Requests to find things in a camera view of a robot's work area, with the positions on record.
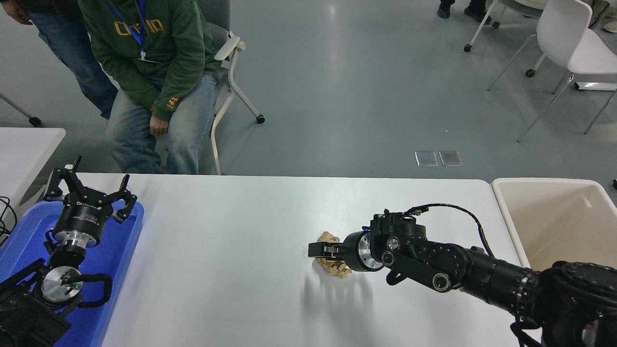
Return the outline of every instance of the sleeve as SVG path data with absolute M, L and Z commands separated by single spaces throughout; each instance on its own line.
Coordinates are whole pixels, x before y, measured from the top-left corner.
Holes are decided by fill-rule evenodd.
M 133 101 L 149 109 L 160 92 L 139 73 L 130 59 L 120 56 L 109 46 L 93 19 L 92 11 L 81 6 L 81 12 L 90 32 L 92 52 L 103 70 L 118 82 L 122 91 Z
M 166 121 L 170 120 L 182 98 L 195 89 L 205 65 L 204 32 L 200 10 L 192 0 L 180 0 L 177 3 L 175 7 L 170 6 L 172 37 L 177 52 L 167 68 L 163 88 L 154 101 L 157 109 L 152 114 Z

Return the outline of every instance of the blue lanyard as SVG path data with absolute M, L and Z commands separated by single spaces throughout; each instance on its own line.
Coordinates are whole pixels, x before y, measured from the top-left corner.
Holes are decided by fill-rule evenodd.
M 109 3 L 109 8 L 112 9 L 116 17 L 118 17 L 118 19 L 120 19 L 122 22 L 126 24 L 126 20 L 122 18 L 120 13 L 118 13 L 118 10 L 115 9 L 114 5 L 112 5 L 111 2 Z M 146 18 L 146 0 L 139 0 L 139 12 L 141 13 L 141 17 L 139 18 L 139 22 L 140 22 L 139 35 L 137 35 L 137 33 L 133 30 L 133 28 L 131 28 L 128 24 L 126 24 L 126 27 L 128 28 L 128 31 L 131 33 L 131 36 L 135 39 L 135 41 L 139 45 L 139 48 L 141 49 L 141 60 L 145 60 L 146 51 L 144 50 L 144 32 L 146 31 L 146 24 L 143 22 L 142 19 Z

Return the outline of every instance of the caster wheel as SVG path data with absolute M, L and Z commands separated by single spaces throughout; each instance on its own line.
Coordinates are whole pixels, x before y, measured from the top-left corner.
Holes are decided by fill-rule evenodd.
M 39 125 L 41 125 L 41 120 L 38 117 L 28 118 L 28 122 L 34 127 L 38 127 Z

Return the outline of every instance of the jeans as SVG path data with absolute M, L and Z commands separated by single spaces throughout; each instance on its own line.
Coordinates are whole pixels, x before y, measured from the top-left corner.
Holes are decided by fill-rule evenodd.
M 81 92 L 109 119 L 118 89 L 103 72 L 90 48 L 90 38 L 81 14 L 59 16 L 28 12 L 39 37 L 73 72 Z
M 159 90 L 165 80 L 161 76 L 146 79 Z M 176 108 L 169 121 L 167 139 L 167 169 L 170 174 L 199 173 L 201 143 L 212 127 L 216 98 L 216 79 L 203 75 L 195 89 Z M 122 90 L 118 92 L 105 139 L 122 172 L 164 173 L 160 155 L 154 150 L 156 136 L 150 134 L 151 117 L 149 109 L 134 102 Z
M 450 6 L 454 4 L 454 0 L 441 0 L 441 6 Z M 477 14 L 484 14 L 486 11 L 486 0 L 471 0 L 469 8 Z

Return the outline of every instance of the shoe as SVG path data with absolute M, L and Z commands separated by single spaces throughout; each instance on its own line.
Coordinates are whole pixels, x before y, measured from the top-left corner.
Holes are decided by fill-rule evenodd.
M 450 6 L 441 7 L 441 5 L 439 5 L 439 9 L 437 10 L 437 16 L 441 18 L 450 18 Z
M 484 16 L 486 15 L 486 11 L 484 11 L 484 13 L 482 13 L 482 14 L 477 14 L 477 13 L 473 12 L 469 7 L 466 7 L 463 12 L 466 15 L 470 16 L 471 18 L 474 18 L 475 20 L 477 20 L 478 23 L 482 23 L 482 19 L 484 19 Z M 484 25 L 489 25 L 489 24 L 491 24 L 491 22 L 492 22 L 492 19 L 489 16 L 489 18 L 486 20 L 486 23 L 484 23 Z

